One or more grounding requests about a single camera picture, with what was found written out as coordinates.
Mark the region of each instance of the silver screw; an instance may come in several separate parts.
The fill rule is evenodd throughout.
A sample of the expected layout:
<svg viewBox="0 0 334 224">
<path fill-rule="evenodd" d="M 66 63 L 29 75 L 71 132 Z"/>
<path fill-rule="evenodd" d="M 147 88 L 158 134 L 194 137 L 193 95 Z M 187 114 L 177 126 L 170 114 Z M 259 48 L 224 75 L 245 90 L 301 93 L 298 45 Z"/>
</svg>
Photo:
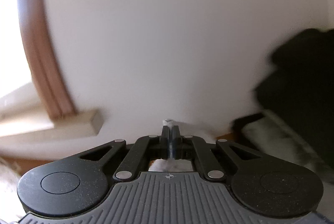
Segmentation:
<svg viewBox="0 0 334 224">
<path fill-rule="evenodd" d="M 213 179 L 220 179 L 224 177 L 224 173 L 219 170 L 211 170 L 208 172 L 208 176 Z"/>
<path fill-rule="evenodd" d="M 119 179 L 128 179 L 132 176 L 130 171 L 119 171 L 116 173 L 116 177 Z"/>
</svg>

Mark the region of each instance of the orange-brown wooden trim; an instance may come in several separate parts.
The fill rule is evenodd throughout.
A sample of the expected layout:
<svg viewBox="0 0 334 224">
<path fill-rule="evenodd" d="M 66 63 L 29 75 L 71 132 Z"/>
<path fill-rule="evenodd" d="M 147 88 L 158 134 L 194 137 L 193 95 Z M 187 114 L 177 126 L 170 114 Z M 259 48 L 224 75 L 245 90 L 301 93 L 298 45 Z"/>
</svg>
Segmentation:
<svg viewBox="0 0 334 224">
<path fill-rule="evenodd" d="M 34 85 L 51 119 L 76 113 L 61 78 L 43 0 L 17 0 L 21 37 Z"/>
</svg>

